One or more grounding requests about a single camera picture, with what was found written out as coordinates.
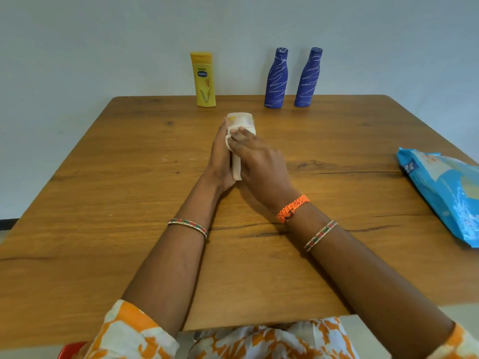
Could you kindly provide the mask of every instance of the right hand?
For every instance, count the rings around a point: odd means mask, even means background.
[[[241,178],[274,215],[301,194],[291,186],[283,154],[240,127],[231,130],[231,150],[241,158]]]

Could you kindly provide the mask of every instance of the wood grain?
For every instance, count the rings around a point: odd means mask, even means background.
[[[0,246],[0,347],[92,339],[204,170],[223,116],[251,112],[295,186],[439,305],[479,301],[479,250],[452,237],[398,147],[472,160],[387,96],[116,97]],[[346,314],[238,184],[220,203],[185,330]]]

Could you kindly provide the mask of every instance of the bangle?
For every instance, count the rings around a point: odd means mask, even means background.
[[[295,213],[296,209],[298,209],[301,205],[303,205],[304,203],[308,201],[309,199],[306,197],[306,195],[303,194],[299,198],[297,198],[294,202],[286,205],[283,209],[281,209],[281,211],[278,213],[276,217],[281,223],[284,223],[285,221],[293,217],[293,214]]]
[[[192,221],[189,221],[189,220],[186,220],[186,219],[173,218],[173,219],[170,219],[168,221],[168,223],[166,223],[166,225],[170,225],[170,224],[186,225],[187,227],[196,229],[201,234],[203,234],[205,236],[205,240],[208,239],[208,231],[206,229],[204,229],[202,226],[200,226],[200,224],[196,224],[195,222],[192,222]]]
[[[332,220],[326,226],[321,229],[318,234],[316,234],[314,237],[311,238],[311,240],[304,246],[304,249],[306,249],[306,252],[309,252],[309,250],[315,246],[317,242],[321,240],[322,237],[327,235],[331,229],[333,229],[335,226],[338,225],[338,222]]]

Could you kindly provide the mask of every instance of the blue bottle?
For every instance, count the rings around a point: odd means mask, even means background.
[[[295,107],[308,107],[313,99],[314,88],[320,76],[320,62],[323,50],[311,48],[308,62],[306,63],[301,79],[299,80],[298,92],[296,93]]]
[[[276,56],[268,73],[268,81],[266,83],[266,94],[264,96],[265,107],[281,108],[283,106],[286,82],[288,81],[287,58],[288,49],[276,49]]]

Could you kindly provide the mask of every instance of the orange thread bracelet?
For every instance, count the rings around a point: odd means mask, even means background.
[[[293,217],[293,214],[295,213],[296,209],[298,209],[301,205],[307,203],[308,201],[309,199],[306,197],[306,195],[303,194],[294,202],[286,205],[283,209],[281,209],[281,211],[276,217],[281,223],[284,223],[288,219],[291,219]]]

